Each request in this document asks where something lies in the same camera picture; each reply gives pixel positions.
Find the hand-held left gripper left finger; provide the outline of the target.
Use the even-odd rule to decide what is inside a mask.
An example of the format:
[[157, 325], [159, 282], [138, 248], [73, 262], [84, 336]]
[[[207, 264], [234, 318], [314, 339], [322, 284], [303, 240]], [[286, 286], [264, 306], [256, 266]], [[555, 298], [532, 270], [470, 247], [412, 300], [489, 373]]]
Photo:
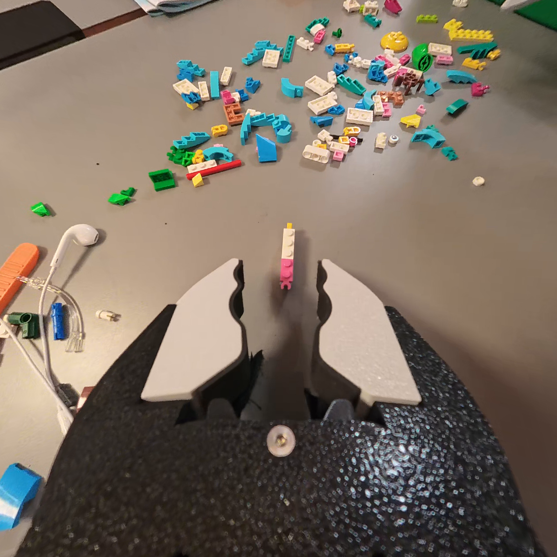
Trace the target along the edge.
[[176, 303], [141, 393], [145, 402], [214, 399], [233, 407], [251, 382], [242, 291], [243, 261], [232, 258], [195, 283]]

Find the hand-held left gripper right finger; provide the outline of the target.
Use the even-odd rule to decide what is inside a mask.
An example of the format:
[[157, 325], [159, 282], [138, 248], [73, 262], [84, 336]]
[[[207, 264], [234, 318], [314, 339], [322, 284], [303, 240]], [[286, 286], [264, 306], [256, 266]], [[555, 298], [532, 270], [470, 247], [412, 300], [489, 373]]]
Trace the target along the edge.
[[417, 406], [421, 394], [386, 307], [330, 259], [317, 265], [311, 390], [321, 405], [344, 399], [356, 414], [375, 403]]

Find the white and pink lego assembly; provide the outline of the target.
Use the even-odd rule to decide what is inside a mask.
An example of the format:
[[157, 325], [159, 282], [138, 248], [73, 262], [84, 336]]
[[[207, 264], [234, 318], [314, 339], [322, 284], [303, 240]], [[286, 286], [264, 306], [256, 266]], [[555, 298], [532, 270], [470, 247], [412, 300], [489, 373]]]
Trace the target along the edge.
[[295, 229], [291, 222], [283, 229], [280, 288], [289, 290], [294, 279]]

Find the pile of lego pieces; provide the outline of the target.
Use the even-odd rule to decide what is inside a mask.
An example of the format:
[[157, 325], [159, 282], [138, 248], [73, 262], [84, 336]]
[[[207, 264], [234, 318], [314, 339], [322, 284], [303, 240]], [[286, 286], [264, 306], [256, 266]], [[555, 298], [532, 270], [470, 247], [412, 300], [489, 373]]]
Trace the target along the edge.
[[[357, 13], [361, 21], [373, 30], [379, 29], [382, 23], [379, 16], [378, 1], [343, 1], [343, 9], [347, 13]], [[279, 63], [290, 63], [295, 46], [306, 52], [313, 52], [316, 45], [322, 44], [327, 38], [330, 19], [315, 18], [306, 27], [306, 36], [296, 37], [288, 35], [286, 45], [278, 46], [269, 40], [259, 40], [254, 43], [250, 52], [242, 58], [245, 66], [251, 66], [261, 61], [266, 69], [277, 69]], [[490, 30], [465, 29], [463, 22], [451, 19], [443, 25], [448, 32], [450, 41], [471, 40], [472, 44], [457, 47], [456, 53], [468, 55], [462, 61], [462, 67], [472, 71], [482, 71], [487, 66], [487, 60], [499, 58], [501, 51], [498, 43], [493, 39]], [[342, 162], [349, 152], [360, 145], [362, 127], [368, 128], [375, 121], [390, 119], [394, 108], [402, 108], [407, 97], [423, 93], [427, 97], [434, 97], [440, 92], [441, 84], [426, 76], [426, 72], [433, 66], [452, 66], [452, 46], [435, 42], [418, 44], [412, 50], [408, 37], [400, 31], [391, 31], [380, 39], [382, 53], [372, 59], [361, 57], [355, 50], [353, 43], [339, 42], [343, 38], [343, 30], [339, 27], [330, 30], [331, 37], [336, 42], [324, 45], [324, 52], [331, 57], [341, 56], [327, 72], [323, 79], [318, 75], [308, 78], [303, 85], [295, 85], [288, 77], [282, 77], [280, 92], [291, 100], [302, 99], [304, 93], [313, 93], [316, 98], [308, 101], [310, 122], [319, 128], [317, 139], [303, 148], [303, 158], [317, 163], [327, 164]], [[271, 127], [276, 141], [256, 134], [256, 153], [260, 163], [277, 162], [276, 144], [287, 144], [292, 139], [293, 125], [285, 114], [265, 113], [254, 108], [242, 107], [250, 100], [261, 86], [261, 81], [248, 76], [242, 88], [229, 88], [232, 77], [232, 67], [225, 66], [219, 73], [210, 71], [207, 80], [205, 69], [194, 64], [190, 59], [177, 62], [179, 72], [177, 83], [173, 89], [180, 94], [187, 108], [194, 110], [208, 101], [220, 99], [225, 113], [226, 123], [213, 125], [210, 133], [193, 131], [172, 142], [166, 153], [168, 160], [186, 168], [188, 173], [203, 170], [217, 164], [229, 163], [237, 160], [236, 156], [223, 144], [212, 147], [205, 143], [211, 139], [224, 137], [230, 127], [240, 125], [240, 144], [246, 145], [249, 136], [255, 128]], [[349, 76], [350, 69], [366, 72], [366, 80], [371, 85], [390, 86], [388, 90], [368, 88], [364, 82]], [[449, 83], [456, 85], [470, 85], [471, 96], [481, 97], [486, 94], [490, 86], [482, 84], [475, 73], [462, 69], [446, 70]], [[357, 98], [354, 106], [345, 108], [338, 100], [337, 87]], [[403, 116], [400, 123], [406, 129], [414, 129], [411, 143], [424, 143], [431, 149], [441, 149], [442, 155], [449, 161], [458, 159], [455, 149], [446, 144], [446, 138], [435, 125], [428, 125], [423, 129], [421, 119], [427, 109], [421, 104], [414, 113]], [[339, 134], [331, 134], [328, 130], [336, 116], [345, 115], [345, 127]]]

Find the green square lego plate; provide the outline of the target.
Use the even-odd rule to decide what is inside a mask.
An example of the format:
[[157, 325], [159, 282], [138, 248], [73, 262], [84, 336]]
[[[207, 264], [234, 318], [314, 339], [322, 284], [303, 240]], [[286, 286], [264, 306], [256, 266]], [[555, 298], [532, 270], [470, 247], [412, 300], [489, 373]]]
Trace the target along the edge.
[[148, 173], [148, 176], [153, 184], [154, 190], [157, 192], [173, 189], [177, 186], [174, 179], [174, 174], [169, 169], [150, 171]]

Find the dark green lego connector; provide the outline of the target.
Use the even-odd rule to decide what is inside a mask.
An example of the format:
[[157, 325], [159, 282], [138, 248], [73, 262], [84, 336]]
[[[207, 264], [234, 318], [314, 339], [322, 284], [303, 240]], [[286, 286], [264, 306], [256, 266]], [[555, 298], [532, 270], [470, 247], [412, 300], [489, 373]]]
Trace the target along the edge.
[[12, 312], [8, 314], [8, 322], [20, 328], [23, 339], [40, 338], [39, 316], [31, 312]]

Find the red lego rod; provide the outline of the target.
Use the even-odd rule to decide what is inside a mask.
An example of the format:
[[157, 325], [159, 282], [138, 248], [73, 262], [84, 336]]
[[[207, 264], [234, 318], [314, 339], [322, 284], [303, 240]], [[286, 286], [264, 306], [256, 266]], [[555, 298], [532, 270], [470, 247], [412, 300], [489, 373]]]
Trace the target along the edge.
[[208, 177], [208, 176], [212, 176], [214, 174], [218, 174], [224, 171], [229, 171], [232, 169], [236, 169], [242, 166], [242, 161], [240, 159], [237, 160], [233, 160], [229, 163], [223, 163], [223, 164], [217, 164], [216, 166], [213, 167], [209, 167], [203, 170], [199, 170], [199, 171], [194, 171], [191, 173], [188, 173], [186, 175], [186, 179], [188, 180], [193, 180], [195, 178], [195, 176], [200, 175], [201, 177]]

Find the clear plastic tube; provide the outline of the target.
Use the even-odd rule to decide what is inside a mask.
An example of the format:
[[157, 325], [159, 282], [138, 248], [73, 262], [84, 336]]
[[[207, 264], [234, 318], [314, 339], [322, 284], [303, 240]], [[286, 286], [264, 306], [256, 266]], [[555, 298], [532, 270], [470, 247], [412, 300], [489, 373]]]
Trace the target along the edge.
[[[44, 289], [46, 282], [45, 279], [25, 277], [23, 275], [17, 275], [16, 281], [18, 282], [18, 285], [25, 284], [28, 287], [39, 291]], [[66, 352], [82, 352], [85, 340], [85, 325], [79, 305], [73, 296], [71, 296], [64, 289], [52, 284], [48, 285], [47, 289], [49, 292], [63, 299], [63, 301], [69, 306], [70, 330], [66, 335]]]

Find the orange brick separator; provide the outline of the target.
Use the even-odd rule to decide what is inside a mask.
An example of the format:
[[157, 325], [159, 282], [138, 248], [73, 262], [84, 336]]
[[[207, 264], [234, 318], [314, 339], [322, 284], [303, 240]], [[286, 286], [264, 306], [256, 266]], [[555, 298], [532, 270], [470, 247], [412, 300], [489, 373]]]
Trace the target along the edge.
[[19, 276], [27, 277], [35, 268], [39, 249], [31, 243], [22, 243], [11, 253], [1, 267], [1, 312], [10, 304], [22, 282]]

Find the blue printed block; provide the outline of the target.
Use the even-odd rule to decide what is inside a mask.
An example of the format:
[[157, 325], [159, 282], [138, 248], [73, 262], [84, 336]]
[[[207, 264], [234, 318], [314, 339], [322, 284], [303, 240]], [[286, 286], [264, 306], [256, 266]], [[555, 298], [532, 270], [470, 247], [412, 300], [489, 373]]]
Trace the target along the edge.
[[1, 531], [15, 528], [24, 506], [32, 501], [43, 477], [20, 463], [12, 463], [1, 477]]

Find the light blue folded sheet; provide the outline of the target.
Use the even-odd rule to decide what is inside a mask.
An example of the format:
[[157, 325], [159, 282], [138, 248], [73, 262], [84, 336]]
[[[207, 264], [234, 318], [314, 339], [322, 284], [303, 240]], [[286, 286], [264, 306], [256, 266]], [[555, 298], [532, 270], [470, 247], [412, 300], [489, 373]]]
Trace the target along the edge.
[[147, 15], [177, 15], [201, 7], [213, 1], [134, 1]]

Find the black flat pad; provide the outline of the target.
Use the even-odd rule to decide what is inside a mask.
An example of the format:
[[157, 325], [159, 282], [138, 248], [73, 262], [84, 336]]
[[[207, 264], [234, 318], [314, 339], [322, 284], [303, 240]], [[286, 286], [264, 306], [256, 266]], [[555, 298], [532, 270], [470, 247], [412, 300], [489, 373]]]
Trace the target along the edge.
[[50, 1], [4, 11], [1, 70], [84, 38], [84, 32]]

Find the white wired earbud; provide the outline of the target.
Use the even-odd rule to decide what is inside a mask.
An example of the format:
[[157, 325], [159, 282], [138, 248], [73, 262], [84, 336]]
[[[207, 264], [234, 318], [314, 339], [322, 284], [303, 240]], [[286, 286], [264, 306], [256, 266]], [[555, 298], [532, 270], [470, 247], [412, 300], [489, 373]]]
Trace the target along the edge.
[[55, 375], [52, 371], [51, 366], [51, 356], [50, 356], [50, 347], [47, 340], [47, 335], [44, 331], [45, 328], [45, 316], [44, 316], [44, 306], [45, 306], [45, 297], [48, 290], [48, 287], [51, 285], [52, 279], [59, 268], [66, 251], [71, 242], [75, 242], [75, 244], [80, 245], [82, 247], [89, 247], [93, 246], [97, 243], [99, 239], [99, 233], [96, 228], [86, 224], [79, 224], [70, 227], [61, 237], [58, 247], [55, 250], [54, 255], [52, 256], [52, 260], [50, 263], [50, 271], [48, 276], [45, 280], [45, 283], [42, 287], [42, 291], [39, 297], [39, 304], [38, 304], [38, 317], [39, 317], [39, 329], [40, 329], [40, 340], [42, 342], [42, 355], [44, 361], [44, 371], [41, 372], [37, 365], [35, 365], [34, 361], [30, 357], [29, 353], [26, 349], [22, 346], [22, 344], [17, 339], [17, 336], [13, 333], [12, 329], [10, 328], [10, 324], [6, 323], [4, 319], [1, 319], [1, 333], [7, 333], [8, 336], [13, 340], [15, 345], [20, 350], [21, 354], [24, 356], [25, 360], [27, 361], [28, 365], [31, 369], [38, 375], [39, 379], [43, 382], [46, 386], [48, 392], [52, 394], [55, 399], [55, 403], [57, 405], [57, 419], [59, 422], [60, 430], [63, 435], [66, 435], [71, 424], [73, 422], [73, 414], [70, 412], [69, 408], [66, 404], [62, 401], [59, 397], [57, 391], [57, 383], [55, 380]]

